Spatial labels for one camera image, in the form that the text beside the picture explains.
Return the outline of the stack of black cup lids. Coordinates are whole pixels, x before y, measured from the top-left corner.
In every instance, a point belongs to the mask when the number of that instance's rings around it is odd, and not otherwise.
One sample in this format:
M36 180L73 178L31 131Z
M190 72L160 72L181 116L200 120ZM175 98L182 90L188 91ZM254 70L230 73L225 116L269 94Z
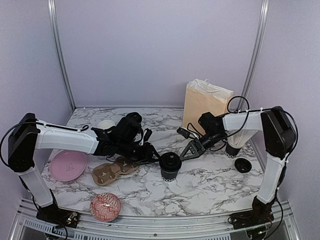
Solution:
M245 158L237 158L234 162L236 170L242 174L248 173L252 169L252 164Z

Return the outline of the brown paper takeout bag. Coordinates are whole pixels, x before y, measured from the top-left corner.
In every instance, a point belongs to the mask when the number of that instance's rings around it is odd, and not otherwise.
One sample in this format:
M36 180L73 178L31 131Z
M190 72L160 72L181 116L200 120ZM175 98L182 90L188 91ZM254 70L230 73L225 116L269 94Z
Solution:
M202 114L210 112L219 116L227 112L227 104L233 97L232 90L213 85L207 79L194 79L187 83L185 91L182 127L191 123L197 131L205 131L198 123Z

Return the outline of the stack of black paper cups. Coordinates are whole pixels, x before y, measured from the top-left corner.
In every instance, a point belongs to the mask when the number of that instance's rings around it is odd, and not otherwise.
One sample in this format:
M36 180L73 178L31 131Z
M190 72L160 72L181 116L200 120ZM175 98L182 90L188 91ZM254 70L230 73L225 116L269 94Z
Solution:
M97 124L97 128L103 129L103 130L110 129L111 127L114 127L114 126L115 126L115 122L110 119L102 120Z

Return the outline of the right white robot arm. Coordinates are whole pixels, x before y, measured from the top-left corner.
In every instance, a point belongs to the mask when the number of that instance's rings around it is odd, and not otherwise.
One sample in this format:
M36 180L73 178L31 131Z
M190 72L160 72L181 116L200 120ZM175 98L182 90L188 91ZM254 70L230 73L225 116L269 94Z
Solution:
M180 155L181 161L196 159L219 141L244 130L263 134L266 166L260 189L247 214L252 224L260 223L276 200L278 188L285 176L287 160L298 143L298 127L294 118L281 106L274 106L219 116L206 112L198 122L205 134L187 144Z

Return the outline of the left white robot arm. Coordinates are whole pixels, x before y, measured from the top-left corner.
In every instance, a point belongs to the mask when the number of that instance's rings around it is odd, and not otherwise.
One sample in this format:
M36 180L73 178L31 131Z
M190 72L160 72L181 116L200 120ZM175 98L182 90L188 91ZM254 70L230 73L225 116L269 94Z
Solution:
M7 159L0 160L17 173L36 203L44 208L44 215L58 223L63 219L63 211L55 205L55 196L40 174L34 161L35 151L74 151L106 158L119 155L134 164L150 164L161 158L148 141L151 134L149 128L143 129L142 117L137 112L128 113L106 128L56 125L27 113L1 138L2 144L7 142Z

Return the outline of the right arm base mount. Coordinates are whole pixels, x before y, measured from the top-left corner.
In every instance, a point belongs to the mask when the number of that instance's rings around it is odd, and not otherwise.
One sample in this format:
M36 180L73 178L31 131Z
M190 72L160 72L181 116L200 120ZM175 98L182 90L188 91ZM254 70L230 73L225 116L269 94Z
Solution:
M273 220L274 215L271 211L267 212L266 214L254 216L252 210L247 210L232 213L227 221L233 226L234 230L238 230L265 223L272 223Z

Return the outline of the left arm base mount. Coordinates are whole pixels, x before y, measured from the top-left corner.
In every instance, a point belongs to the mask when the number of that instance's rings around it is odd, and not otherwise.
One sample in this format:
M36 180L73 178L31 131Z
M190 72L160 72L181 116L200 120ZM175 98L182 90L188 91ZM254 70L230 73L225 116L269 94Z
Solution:
M55 199L46 207L37 207L37 219L59 226L75 229L78 226L79 217L80 214L77 211L60 208Z

